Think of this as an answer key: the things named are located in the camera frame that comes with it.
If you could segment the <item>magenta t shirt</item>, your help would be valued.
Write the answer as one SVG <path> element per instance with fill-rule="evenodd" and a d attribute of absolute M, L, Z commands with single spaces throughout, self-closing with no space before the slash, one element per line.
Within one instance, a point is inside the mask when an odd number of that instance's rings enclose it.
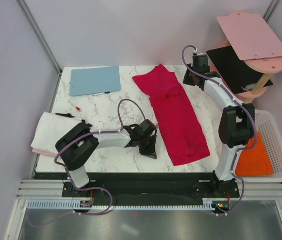
<path fill-rule="evenodd" d="M 210 151 L 202 127 L 175 73 L 160 64 L 132 79 L 141 92 L 149 96 L 173 165 L 185 165 L 208 157 Z"/>

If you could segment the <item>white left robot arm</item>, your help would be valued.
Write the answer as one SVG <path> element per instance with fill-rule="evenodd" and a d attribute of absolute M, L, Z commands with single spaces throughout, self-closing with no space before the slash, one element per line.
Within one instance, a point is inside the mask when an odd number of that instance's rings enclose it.
<path fill-rule="evenodd" d="M 89 177 L 85 163 L 97 149 L 138 147 L 142 156 L 156 159 L 157 128 L 148 119 L 140 124 L 123 125 L 120 129 L 96 130 L 89 123 L 81 122 L 60 138 L 55 148 L 57 158 L 73 181 L 73 191 L 80 197 L 90 193 Z"/>

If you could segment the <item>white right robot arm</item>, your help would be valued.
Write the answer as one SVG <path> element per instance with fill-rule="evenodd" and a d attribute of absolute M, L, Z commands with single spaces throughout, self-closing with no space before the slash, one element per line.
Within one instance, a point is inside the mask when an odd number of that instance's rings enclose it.
<path fill-rule="evenodd" d="M 243 103 L 218 77 L 216 72 L 194 74 L 188 66 L 184 84 L 198 86 L 216 102 L 222 110 L 218 135 L 222 142 L 221 156 L 215 169 L 217 180 L 210 183 L 210 192 L 221 197 L 228 190 L 225 181 L 235 178 L 238 158 L 251 138 L 257 139 L 255 108 L 251 103 Z"/>

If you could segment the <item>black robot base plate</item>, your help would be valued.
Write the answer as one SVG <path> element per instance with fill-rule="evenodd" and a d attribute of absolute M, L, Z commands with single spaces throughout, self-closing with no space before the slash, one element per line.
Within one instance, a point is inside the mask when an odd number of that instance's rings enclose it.
<path fill-rule="evenodd" d="M 240 196 L 234 179 L 218 180 L 204 173 L 96 173 L 76 190 L 65 182 L 64 197 L 93 197 L 99 204 L 201 204 L 204 198 L 227 199 Z"/>

